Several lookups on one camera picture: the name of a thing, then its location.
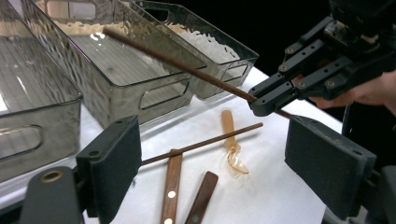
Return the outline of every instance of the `human hand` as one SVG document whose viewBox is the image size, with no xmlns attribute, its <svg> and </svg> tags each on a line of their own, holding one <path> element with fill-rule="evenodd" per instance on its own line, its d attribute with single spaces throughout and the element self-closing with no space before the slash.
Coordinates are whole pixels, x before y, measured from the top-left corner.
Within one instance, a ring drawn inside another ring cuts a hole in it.
<svg viewBox="0 0 396 224">
<path fill-rule="evenodd" d="M 322 109 L 351 105 L 353 102 L 364 105 L 383 105 L 396 117 L 396 70 L 385 72 L 380 77 L 352 88 L 332 100 L 325 100 L 321 97 L 309 99 Z"/>
</svg>

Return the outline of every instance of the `brown dowel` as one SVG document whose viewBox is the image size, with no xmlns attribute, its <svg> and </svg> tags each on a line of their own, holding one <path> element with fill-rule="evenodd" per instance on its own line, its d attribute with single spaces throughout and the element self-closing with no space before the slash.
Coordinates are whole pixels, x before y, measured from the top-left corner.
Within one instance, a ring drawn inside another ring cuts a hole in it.
<svg viewBox="0 0 396 224">
<path fill-rule="evenodd" d="M 180 155 L 183 152 L 190 151 L 190 150 L 193 150 L 193 149 L 198 148 L 198 147 L 203 147 L 203 146 L 218 142 L 220 140 L 235 136 L 237 134 L 245 133 L 245 132 L 251 131 L 253 129 L 260 128 L 261 126 L 262 126 L 262 123 L 253 124 L 253 125 L 247 126 L 246 128 L 239 129 L 239 130 L 236 130 L 236 131 L 231 132 L 231 133 L 226 133 L 226 134 L 214 137 L 214 138 L 210 138 L 208 140 L 205 140 L 205 141 L 200 142 L 200 143 L 196 143 L 194 145 L 190 145 L 188 147 L 183 147 L 183 148 L 180 148 L 180 149 L 171 150 L 168 153 L 164 153 L 164 154 L 162 154 L 160 156 L 156 156 L 156 157 L 153 157 L 151 159 L 147 159 L 147 160 L 143 161 L 142 162 L 142 166 L 147 165 L 147 164 L 152 163 L 152 162 L 155 162 L 155 161 L 160 161 L 160 160 L 163 160 L 163 159 L 166 159 L 166 158 L 169 158 L 169 157 L 174 157 L 174 156 Z"/>
<path fill-rule="evenodd" d="M 236 88 L 235 86 L 230 85 L 226 82 L 223 82 L 215 77 L 212 77 L 207 73 L 204 73 L 198 69 L 190 67 L 185 63 L 179 62 L 179 61 L 165 55 L 164 53 L 159 52 L 156 49 L 150 49 L 150 48 L 146 47 L 145 45 L 140 44 L 137 41 L 132 40 L 131 38 L 128 38 L 125 35 L 119 34 L 116 31 L 111 30 L 111 28 L 108 28 L 105 26 L 103 29 L 103 34 L 108 35 L 114 39 L 117 39 L 118 41 L 120 41 L 126 45 L 129 45 L 135 49 L 139 49 L 151 57 L 159 59 L 165 63 L 171 64 L 174 67 L 176 67 L 182 71 L 188 72 L 188 73 L 192 74 L 193 76 L 196 76 L 206 82 L 209 82 L 210 84 L 217 86 L 225 91 L 228 91 L 236 96 L 239 96 L 251 103 L 257 101 L 257 97 L 250 95 L 244 91 L 241 91 L 238 88 Z"/>
</svg>

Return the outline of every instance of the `translucent orange utensil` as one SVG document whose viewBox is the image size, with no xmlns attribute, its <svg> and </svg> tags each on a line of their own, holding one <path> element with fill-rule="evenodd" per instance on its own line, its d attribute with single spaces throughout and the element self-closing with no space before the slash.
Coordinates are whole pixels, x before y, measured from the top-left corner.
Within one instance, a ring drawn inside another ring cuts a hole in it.
<svg viewBox="0 0 396 224">
<path fill-rule="evenodd" d="M 221 122 L 225 133 L 233 132 L 233 113 L 230 109 L 221 111 Z M 238 153 L 241 147 L 236 142 L 235 136 L 225 140 L 224 146 L 228 149 L 227 162 L 238 173 L 248 174 L 248 168 L 239 159 Z"/>
</svg>

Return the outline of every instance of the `plastic container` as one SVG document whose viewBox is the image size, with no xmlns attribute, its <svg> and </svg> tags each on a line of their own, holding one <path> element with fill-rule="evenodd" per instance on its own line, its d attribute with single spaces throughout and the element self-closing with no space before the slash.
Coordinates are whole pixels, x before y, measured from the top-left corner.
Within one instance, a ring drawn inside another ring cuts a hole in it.
<svg viewBox="0 0 396 224">
<path fill-rule="evenodd" d="M 0 2 L 0 182 L 79 151 L 82 95 Z"/>
<path fill-rule="evenodd" d="M 89 6 L 92 14 L 70 17 L 57 4 Z M 109 26 L 191 67 L 205 68 L 202 60 L 122 2 L 22 0 L 22 11 L 33 34 L 80 88 L 84 105 L 103 128 L 132 115 L 142 124 L 191 102 L 197 77 L 101 34 Z"/>
<path fill-rule="evenodd" d="M 181 5 L 132 0 L 128 6 L 202 59 L 209 75 L 235 87 L 245 82 L 259 58 L 259 54 Z M 195 94 L 206 99 L 223 91 L 201 80 Z"/>
</svg>

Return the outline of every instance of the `white table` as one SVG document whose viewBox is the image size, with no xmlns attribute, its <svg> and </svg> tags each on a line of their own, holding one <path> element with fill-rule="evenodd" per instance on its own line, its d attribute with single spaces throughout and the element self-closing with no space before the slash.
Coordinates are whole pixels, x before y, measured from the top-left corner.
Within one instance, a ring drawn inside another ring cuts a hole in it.
<svg viewBox="0 0 396 224">
<path fill-rule="evenodd" d="M 248 91 L 266 78 L 253 68 L 240 89 Z M 236 136 L 242 147 L 239 157 L 249 174 L 235 176 L 229 171 L 224 141 L 184 153 L 176 223 L 186 220 L 204 175 L 210 171 L 219 176 L 219 181 L 203 223 L 319 224 L 325 204 L 284 162 L 289 120 L 275 113 L 255 117 L 246 100 L 228 92 L 207 100 L 194 97 L 189 105 L 141 125 L 142 159 L 222 135 L 220 111 L 224 108 L 233 111 L 236 130 L 263 123 L 259 129 Z M 341 122 L 306 101 L 294 101 L 283 109 L 316 119 L 341 132 Z M 85 108 L 81 116 L 81 148 L 84 148 L 102 129 Z M 130 187 L 112 223 L 159 223 L 167 161 L 156 161 L 139 169 L 135 185 Z M 74 159 L 65 159 L 52 166 L 64 164 L 74 166 Z M 7 186 L 2 183 L 0 204 L 4 207 L 21 199 L 26 191 L 23 186 L 26 176 L 46 168 L 48 166 L 14 178 L 7 182 Z M 97 218 L 87 218 L 85 214 L 84 217 L 88 224 L 99 223 Z"/>
</svg>

